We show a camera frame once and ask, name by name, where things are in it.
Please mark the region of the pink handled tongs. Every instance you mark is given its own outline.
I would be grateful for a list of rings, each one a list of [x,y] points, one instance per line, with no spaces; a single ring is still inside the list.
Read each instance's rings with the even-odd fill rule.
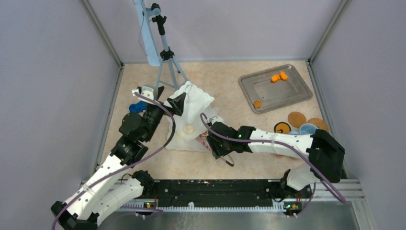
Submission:
[[[211,149],[209,143],[207,142],[207,139],[206,139],[205,136],[200,135],[200,136],[198,136],[198,137],[196,138],[196,140],[197,140],[199,143],[201,143],[209,152],[212,152],[212,149]]]

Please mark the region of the white tiered pillow stand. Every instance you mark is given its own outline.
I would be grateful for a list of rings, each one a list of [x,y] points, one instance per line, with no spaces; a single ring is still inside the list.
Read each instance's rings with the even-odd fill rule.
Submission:
[[[176,124],[175,135],[166,146],[166,149],[208,152],[209,149],[201,141],[197,140],[201,134],[207,131],[207,128],[200,119],[200,114],[204,113],[208,118],[212,118],[219,115],[220,109],[218,107],[211,107],[214,97],[190,81],[180,86],[169,98],[174,99],[182,93],[186,93],[183,114],[181,116],[173,116]]]

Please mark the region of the white round bun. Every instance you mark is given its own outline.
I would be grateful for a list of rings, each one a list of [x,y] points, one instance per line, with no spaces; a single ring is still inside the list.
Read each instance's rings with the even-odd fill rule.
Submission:
[[[187,138],[190,138],[195,135],[195,128],[193,124],[187,124],[183,127],[182,133]]]

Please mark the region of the round orange cookie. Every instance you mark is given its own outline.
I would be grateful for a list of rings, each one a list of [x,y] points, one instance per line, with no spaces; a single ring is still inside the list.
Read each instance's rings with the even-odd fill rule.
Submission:
[[[254,107],[255,109],[259,109],[259,108],[261,108],[261,106],[262,106],[262,102],[261,102],[261,101],[254,101],[254,102],[253,102],[253,107]]]

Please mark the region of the orange cookie pieces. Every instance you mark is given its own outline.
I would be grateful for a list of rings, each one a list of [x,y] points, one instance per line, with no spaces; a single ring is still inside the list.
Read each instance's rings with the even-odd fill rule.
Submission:
[[[286,72],[281,71],[279,74],[274,74],[271,77],[270,82],[276,83],[278,81],[287,81],[287,80],[288,80],[288,75],[286,74]]]

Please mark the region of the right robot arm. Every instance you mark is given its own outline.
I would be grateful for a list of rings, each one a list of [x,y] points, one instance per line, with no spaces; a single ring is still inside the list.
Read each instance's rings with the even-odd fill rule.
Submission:
[[[345,149],[326,131],[290,135],[263,131],[252,126],[235,130],[222,122],[208,126],[207,141],[215,158],[231,152],[272,153],[303,161],[289,169],[282,178],[281,192],[294,197],[307,185],[324,181],[339,183],[342,177]]]

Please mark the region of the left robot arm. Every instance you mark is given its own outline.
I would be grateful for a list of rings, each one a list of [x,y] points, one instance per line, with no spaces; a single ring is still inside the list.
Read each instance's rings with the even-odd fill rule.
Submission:
[[[154,179],[147,171],[133,173],[128,182],[110,191],[111,187],[136,165],[145,162],[163,150],[168,139],[152,154],[145,156],[149,142],[164,115],[171,120],[181,116],[187,94],[180,93],[167,99],[167,105],[159,101],[164,87],[142,86],[133,90],[133,96],[147,103],[146,111],[128,113],[123,119],[116,142],[104,163],[91,178],[65,201],[56,201],[51,206],[55,216],[52,229],[60,225],[65,230],[96,230],[103,221],[131,199],[148,198],[153,194]]]

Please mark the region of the blue toy car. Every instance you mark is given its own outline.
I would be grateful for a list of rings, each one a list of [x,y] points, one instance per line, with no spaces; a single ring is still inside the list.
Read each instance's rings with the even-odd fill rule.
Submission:
[[[130,113],[141,113],[145,112],[147,109],[147,104],[143,101],[139,101],[137,103],[133,103],[129,105],[129,112]]]

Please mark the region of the light blue tripod stand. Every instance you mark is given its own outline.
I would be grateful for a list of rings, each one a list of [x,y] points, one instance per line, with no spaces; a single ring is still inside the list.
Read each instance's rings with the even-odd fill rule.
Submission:
[[[157,3],[152,3],[149,7],[143,0],[133,0],[133,3],[140,26],[138,42],[148,64],[158,67],[156,85],[164,84],[177,90],[182,85],[178,80],[178,75],[180,74],[185,82],[188,81],[188,78],[175,57],[175,53],[168,45],[165,31],[167,17],[162,15],[161,7]],[[161,79],[165,64],[169,68],[171,83]]]

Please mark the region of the steel serving tray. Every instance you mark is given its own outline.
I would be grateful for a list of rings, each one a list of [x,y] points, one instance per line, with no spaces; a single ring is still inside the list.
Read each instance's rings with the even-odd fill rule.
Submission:
[[[281,71],[286,72],[288,80],[271,83],[271,77]],[[238,79],[238,84],[251,110],[256,114],[263,114],[307,101],[313,97],[309,86],[297,69],[290,64],[241,76]],[[255,109],[253,107],[254,101],[261,101],[261,108]]]

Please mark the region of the round wooden coaster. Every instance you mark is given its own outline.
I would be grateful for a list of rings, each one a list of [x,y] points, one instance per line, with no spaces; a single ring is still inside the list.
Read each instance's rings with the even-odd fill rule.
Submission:
[[[287,118],[289,124],[293,127],[300,127],[307,121],[305,115],[297,111],[289,113]]]

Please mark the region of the light blue mug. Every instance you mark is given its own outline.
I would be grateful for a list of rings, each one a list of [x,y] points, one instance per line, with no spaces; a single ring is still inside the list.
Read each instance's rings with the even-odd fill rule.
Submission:
[[[290,131],[288,134],[290,135],[307,135],[307,134],[314,134],[318,129],[317,126],[305,123],[299,127],[297,131]]]

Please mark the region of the woven rattan coaster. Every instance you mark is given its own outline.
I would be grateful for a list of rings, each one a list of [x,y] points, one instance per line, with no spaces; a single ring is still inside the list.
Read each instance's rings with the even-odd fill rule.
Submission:
[[[310,118],[309,120],[307,120],[307,123],[310,123],[310,124],[316,126],[318,129],[329,132],[328,124],[323,119],[314,117],[314,118]]]

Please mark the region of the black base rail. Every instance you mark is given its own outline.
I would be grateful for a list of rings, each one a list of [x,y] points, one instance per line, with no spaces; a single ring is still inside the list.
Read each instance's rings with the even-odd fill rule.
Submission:
[[[296,191],[279,180],[160,180],[141,195],[158,207],[240,208],[271,207],[278,201],[298,201],[311,195],[311,187]]]

